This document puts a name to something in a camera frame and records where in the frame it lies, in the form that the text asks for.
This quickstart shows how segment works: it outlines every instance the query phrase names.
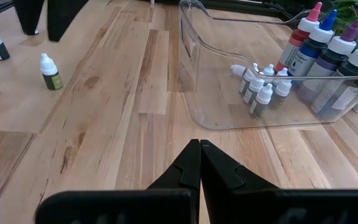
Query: green label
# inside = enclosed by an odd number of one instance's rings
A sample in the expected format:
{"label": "green label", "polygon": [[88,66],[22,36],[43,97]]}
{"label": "green label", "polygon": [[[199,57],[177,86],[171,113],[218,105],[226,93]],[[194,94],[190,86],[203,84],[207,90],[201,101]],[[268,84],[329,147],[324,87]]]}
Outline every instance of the green label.
{"label": "green label", "polygon": [[56,90],[60,89],[63,86],[63,82],[59,74],[55,75],[51,79]]}

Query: wooden table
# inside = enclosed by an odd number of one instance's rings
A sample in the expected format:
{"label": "wooden table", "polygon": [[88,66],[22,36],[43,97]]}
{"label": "wooden table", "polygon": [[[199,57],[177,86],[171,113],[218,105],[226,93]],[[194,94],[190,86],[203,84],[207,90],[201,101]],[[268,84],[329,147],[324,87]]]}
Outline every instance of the wooden table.
{"label": "wooden table", "polygon": [[[28,37],[14,9],[0,13],[12,55],[0,62],[0,223],[31,223],[40,202],[63,190],[144,189],[192,138],[209,139],[280,187],[358,188],[352,111],[325,125],[198,126],[178,81],[176,6],[90,0],[59,43],[47,40],[45,24],[42,15],[40,35]],[[63,89],[46,89],[41,52],[55,60]],[[208,222],[204,200],[200,222]]]}

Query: purple label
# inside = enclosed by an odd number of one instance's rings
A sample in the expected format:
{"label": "purple label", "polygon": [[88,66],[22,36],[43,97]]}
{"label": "purple label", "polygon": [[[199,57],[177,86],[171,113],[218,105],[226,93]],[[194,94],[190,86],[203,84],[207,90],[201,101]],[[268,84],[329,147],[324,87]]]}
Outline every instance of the purple label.
{"label": "purple label", "polygon": [[317,60],[316,60],[316,63],[318,65],[320,65],[321,67],[325,68],[325,69],[328,69],[328,70],[331,70],[331,71],[335,71],[337,68],[338,68],[338,65],[335,65],[333,63],[329,63],[325,60],[323,60],[321,57],[319,57]]}

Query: plastic organizer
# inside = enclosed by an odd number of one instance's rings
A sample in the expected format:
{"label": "plastic organizer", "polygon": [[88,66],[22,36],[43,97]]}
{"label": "plastic organizer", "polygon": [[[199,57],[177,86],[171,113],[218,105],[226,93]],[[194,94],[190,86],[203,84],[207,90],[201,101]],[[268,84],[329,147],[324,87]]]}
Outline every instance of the plastic organizer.
{"label": "plastic organizer", "polygon": [[282,22],[277,17],[206,10],[196,0],[182,0],[179,6],[179,80],[188,111],[202,127],[232,129],[334,122],[358,103],[356,94],[341,105],[343,110],[322,105],[313,109],[313,101],[303,101],[293,86],[281,107],[267,107],[263,116],[251,116],[250,104],[239,93],[242,78],[232,74],[231,65],[243,65],[264,80],[318,82],[323,85],[321,92],[342,83],[358,85],[358,76],[266,77],[252,68],[254,62],[260,70],[270,63],[275,65],[292,33],[290,27],[296,27],[309,11]]}

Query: purple bottle cap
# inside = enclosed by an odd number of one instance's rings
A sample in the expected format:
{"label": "purple bottle cap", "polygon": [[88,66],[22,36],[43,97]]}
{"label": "purple bottle cap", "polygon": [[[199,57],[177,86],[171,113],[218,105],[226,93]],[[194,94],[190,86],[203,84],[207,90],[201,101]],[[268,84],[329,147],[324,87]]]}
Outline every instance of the purple bottle cap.
{"label": "purple bottle cap", "polygon": [[358,33],[358,19],[356,19],[351,26],[349,26],[345,33],[342,34],[341,39],[352,42]]}

